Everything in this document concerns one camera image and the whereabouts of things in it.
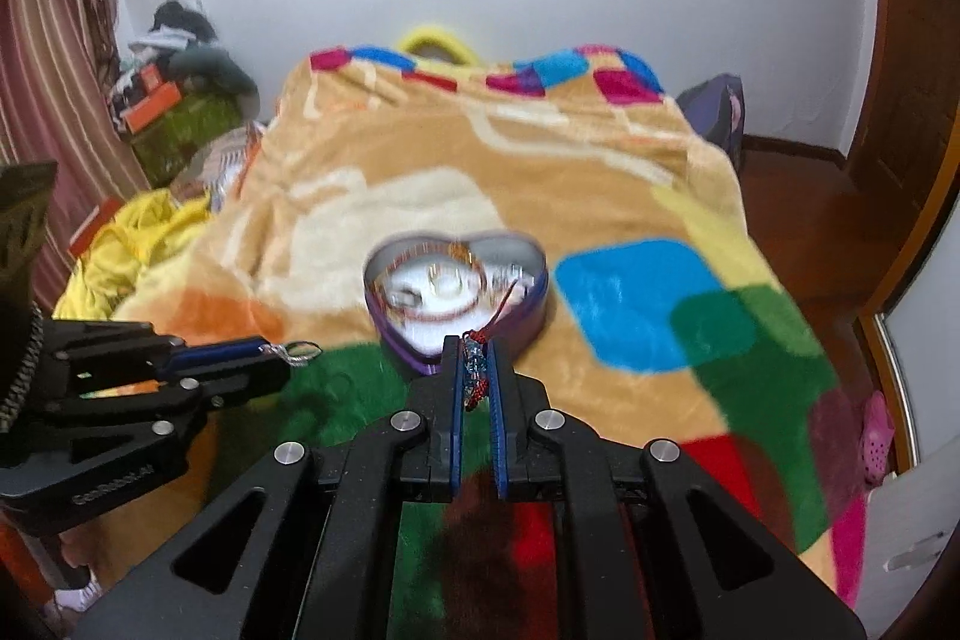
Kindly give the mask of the left hand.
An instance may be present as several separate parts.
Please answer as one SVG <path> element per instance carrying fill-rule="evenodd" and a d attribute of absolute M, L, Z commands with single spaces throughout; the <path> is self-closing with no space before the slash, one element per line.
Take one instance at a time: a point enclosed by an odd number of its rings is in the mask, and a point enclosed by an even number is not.
<path fill-rule="evenodd" d="M 103 559 L 103 523 L 99 518 L 59 534 L 60 552 L 72 569 L 96 570 Z"/>

